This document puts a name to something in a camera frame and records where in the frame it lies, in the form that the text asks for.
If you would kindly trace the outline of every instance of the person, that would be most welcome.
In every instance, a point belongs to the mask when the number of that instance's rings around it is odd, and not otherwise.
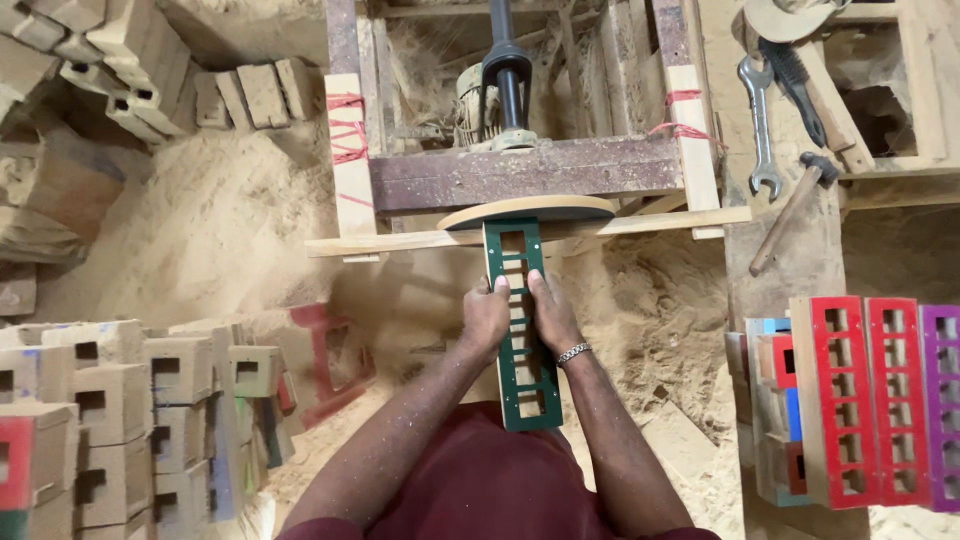
[[[584,343],[552,276],[528,274],[542,342]],[[558,430],[507,432],[500,405],[459,405],[496,359],[510,286],[484,278],[464,297],[452,351],[382,406],[326,463],[277,540],[656,538],[712,540],[695,528],[591,351],[562,364],[587,437],[596,493]]]

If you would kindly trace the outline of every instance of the hammer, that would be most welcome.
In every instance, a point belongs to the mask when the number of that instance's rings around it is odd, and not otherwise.
[[[793,217],[793,214],[797,213],[797,208],[800,206],[800,203],[806,199],[806,196],[810,194],[813,187],[819,182],[823,184],[824,188],[829,189],[840,176],[839,169],[833,166],[833,163],[831,163],[829,159],[823,156],[817,156],[813,152],[804,152],[800,156],[800,163],[806,165],[804,177],[800,179],[797,188],[793,190],[793,195],[791,195],[790,200],[786,202],[786,206],[783,207],[783,211],[780,212],[777,221],[774,222],[773,228],[767,233],[767,237],[763,240],[760,250],[756,252],[754,261],[750,263],[750,274],[753,277],[758,276],[760,272],[766,268],[767,263],[770,261],[770,256],[774,249],[777,248],[777,245],[780,244],[780,239],[783,238],[783,234],[786,233],[787,223],[790,221],[790,218]]]

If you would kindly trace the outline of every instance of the hammer head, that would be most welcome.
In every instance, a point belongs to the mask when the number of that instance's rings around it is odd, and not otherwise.
[[[836,179],[840,178],[840,169],[836,168],[833,162],[824,156],[818,156],[813,152],[804,152],[800,156],[800,163],[803,163],[806,168],[815,166],[823,171],[820,182],[824,186],[829,187]]]

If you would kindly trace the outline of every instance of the wrench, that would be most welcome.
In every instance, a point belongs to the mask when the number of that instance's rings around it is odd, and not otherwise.
[[[770,187],[770,202],[780,197],[783,180],[777,166],[774,165],[774,153],[770,146],[770,127],[767,124],[767,92],[766,88],[774,82],[774,69],[769,62],[764,61],[763,71],[759,71],[751,64],[750,56],[740,63],[737,70],[740,80],[750,91],[750,105],[754,110],[754,131],[756,132],[756,169],[750,175],[750,189],[754,196],[760,191],[762,184]]]

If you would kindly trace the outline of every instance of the circular wooden disc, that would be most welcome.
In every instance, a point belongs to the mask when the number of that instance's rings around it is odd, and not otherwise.
[[[488,219],[537,217],[540,221],[568,219],[610,219],[614,217],[609,201],[586,195],[538,195],[508,199],[451,213],[437,224],[438,231],[479,229]]]

